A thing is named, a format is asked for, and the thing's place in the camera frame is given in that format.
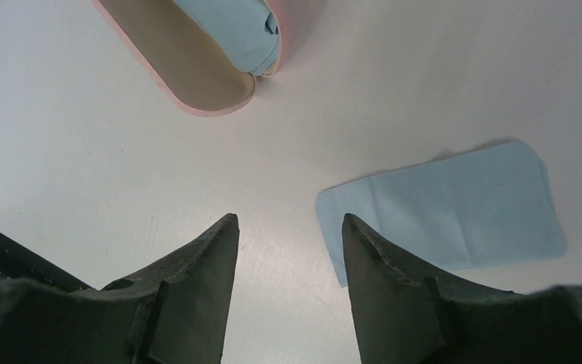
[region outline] white table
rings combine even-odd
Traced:
[[[0,231],[102,287],[235,212],[223,363],[358,363],[316,194],[517,138],[568,254],[457,273],[582,284],[582,2],[304,1],[286,69],[219,119],[179,110],[90,2],[0,1]]]

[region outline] light blue cloth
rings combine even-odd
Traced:
[[[262,0],[174,0],[240,71],[263,74],[280,49],[277,23]]]
[[[566,250],[546,166],[522,143],[355,180],[320,193],[315,208],[343,287],[347,212],[449,270],[559,257]]]

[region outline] black object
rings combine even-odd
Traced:
[[[0,234],[0,363],[219,363],[238,237],[226,215],[97,291]]]
[[[363,364],[582,363],[582,287],[530,296],[419,259],[345,216],[349,298]]]

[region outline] light blue towel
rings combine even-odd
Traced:
[[[315,208],[343,287],[347,212],[449,270],[559,257],[566,249],[546,166],[523,143],[355,180],[320,193]]]
[[[280,49],[277,23],[262,0],[174,0],[240,71],[263,74]]]

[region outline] tabletop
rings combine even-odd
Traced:
[[[298,1],[283,71],[212,119],[179,110],[91,2],[0,1],[0,231],[100,288],[235,212],[223,363],[355,364],[316,195],[522,140],[567,255],[455,273],[582,284],[582,2]]]

